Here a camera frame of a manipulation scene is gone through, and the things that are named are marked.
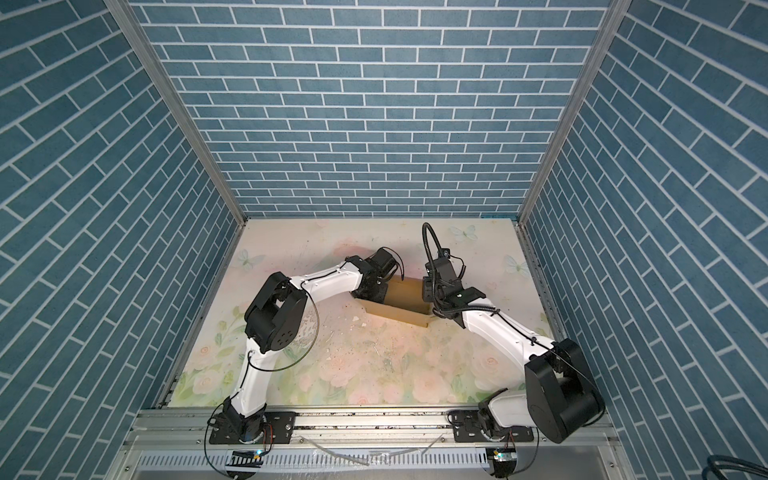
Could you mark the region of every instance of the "black bracket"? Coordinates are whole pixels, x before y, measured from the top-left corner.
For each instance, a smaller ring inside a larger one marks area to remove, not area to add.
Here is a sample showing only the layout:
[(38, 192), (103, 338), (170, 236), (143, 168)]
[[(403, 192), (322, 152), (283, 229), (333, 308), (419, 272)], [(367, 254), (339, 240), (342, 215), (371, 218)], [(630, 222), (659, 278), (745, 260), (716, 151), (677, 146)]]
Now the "black bracket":
[[(273, 445), (290, 443), (291, 436), (293, 435), (293, 425), (296, 422), (296, 413), (265, 412), (264, 417), (265, 420), (263, 421), (263, 425), (266, 425), (266, 430), (269, 431), (269, 426), (272, 426)], [(232, 428), (229, 420), (227, 420), (227, 417), (223, 413), (216, 414), (213, 419), (211, 419), (210, 426), (213, 427), (208, 442), (211, 445), (243, 446), (243, 443), (240, 443), (240, 434)], [(262, 445), (263, 443), (263, 435), (260, 435), (254, 445)], [(266, 444), (270, 444), (269, 439), (266, 439)]]
[[(453, 427), (453, 440), (456, 443), (503, 442), (505, 439), (490, 439), (483, 433), (477, 410), (452, 410), (448, 413)], [(530, 427), (512, 426), (515, 442), (533, 442), (533, 430)]]

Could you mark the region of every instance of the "floral tablecloth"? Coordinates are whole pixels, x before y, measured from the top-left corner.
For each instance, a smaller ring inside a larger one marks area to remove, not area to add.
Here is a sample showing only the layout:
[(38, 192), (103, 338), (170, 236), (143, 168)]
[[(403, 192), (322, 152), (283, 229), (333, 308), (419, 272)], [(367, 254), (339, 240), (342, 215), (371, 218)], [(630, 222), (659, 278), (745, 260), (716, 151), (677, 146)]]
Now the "floral tablecloth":
[[(463, 283), (476, 286), (542, 335), (551, 329), (509, 220), (431, 219), (440, 243), (464, 259)], [(245, 347), (243, 312), (273, 272), (303, 275), (379, 247), (402, 256), (421, 278), (421, 219), (251, 220), (216, 293), (177, 384), (171, 407), (215, 406), (232, 393)], [(446, 319), (428, 328), (370, 315), (348, 293), (317, 304), (316, 345), (298, 365), (274, 373), (270, 405), (373, 405), (477, 402), (502, 387), (525, 389), (523, 372), (494, 346)], [(306, 351), (316, 317), (311, 304), (287, 366)]]

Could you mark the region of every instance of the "white arm segment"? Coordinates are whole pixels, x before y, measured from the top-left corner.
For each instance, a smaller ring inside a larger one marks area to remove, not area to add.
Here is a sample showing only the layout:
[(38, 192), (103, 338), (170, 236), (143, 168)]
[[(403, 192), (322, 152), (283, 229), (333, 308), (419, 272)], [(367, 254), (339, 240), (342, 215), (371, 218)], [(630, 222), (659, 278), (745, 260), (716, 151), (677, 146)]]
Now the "white arm segment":
[[(470, 302), (469, 305), (494, 306), (488, 299), (477, 299)], [(503, 312), (493, 314), (480, 310), (470, 310), (462, 312), (462, 319), (467, 330), (477, 333), (488, 340), (523, 372), (525, 371), (525, 364), (528, 363), (531, 355), (543, 355), (547, 352), (547, 349), (536, 344), (532, 345), (530, 340), (523, 337), (510, 324), (514, 325), (515, 328), (519, 329), (526, 336), (535, 337), (536, 341), (542, 345), (552, 347), (554, 343), (553, 339), (534, 332)], [(528, 414), (528, 401), (525, 392), (507, 390), (494, 397), (488, 404), (488, 407), (496, 422), (502, 427), (513, 425), (536, 426)]]
[[(351, 263), (343, 262), (331, 268), (309, 275), (290, 277), (290, 282), (296, 287), (306, 290), (315, 303), (325, 300), (342, 292), (357, 290), (362, 280), (360, 270)], [(232, 406), (244, 417), (249, 417), (261, 410), (266, 404), (266, 386), (270, 382), (271, 372), (261, 372), (252, 366), (263, 370), (274, 370), (275, 362), (280, 351), (270, 350), (261, 353), (254, 339), (247, 339), (245, 346), (245, 361), (240, 369), (240, 376), (235, 384), (235, 390), (230, 398)]]

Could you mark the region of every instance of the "brown box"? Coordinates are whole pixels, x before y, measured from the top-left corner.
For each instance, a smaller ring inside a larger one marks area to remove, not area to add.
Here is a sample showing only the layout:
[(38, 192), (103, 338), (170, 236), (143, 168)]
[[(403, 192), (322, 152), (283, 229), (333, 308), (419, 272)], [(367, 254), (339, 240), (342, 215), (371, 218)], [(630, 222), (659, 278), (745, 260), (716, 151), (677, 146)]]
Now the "brown box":
[(422, 300), (421, 279), (406, 277), (400, 280), (399, 276), (395, 276), (388, 282), (384, 303), (358, 301), (372, 315), (412, 325), (427, 327), (429, 322), (437, 318), (432, 315), (432, 304)]

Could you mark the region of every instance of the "brick wall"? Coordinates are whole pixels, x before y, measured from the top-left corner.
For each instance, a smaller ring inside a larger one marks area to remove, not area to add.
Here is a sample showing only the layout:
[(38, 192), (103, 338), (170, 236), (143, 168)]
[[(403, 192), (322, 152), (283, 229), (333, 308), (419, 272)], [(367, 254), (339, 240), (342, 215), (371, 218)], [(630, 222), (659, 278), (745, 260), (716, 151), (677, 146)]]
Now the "brick wall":
[(768, 463), (767, 25), (634, 0), (531, 217), (640, 478)]
[(91, 478), (235, 226), (101, 0), (0, 12), (0, 478)]
[(252, 217), (514, 216), (608, 4), (202, 2), (131, 4)]

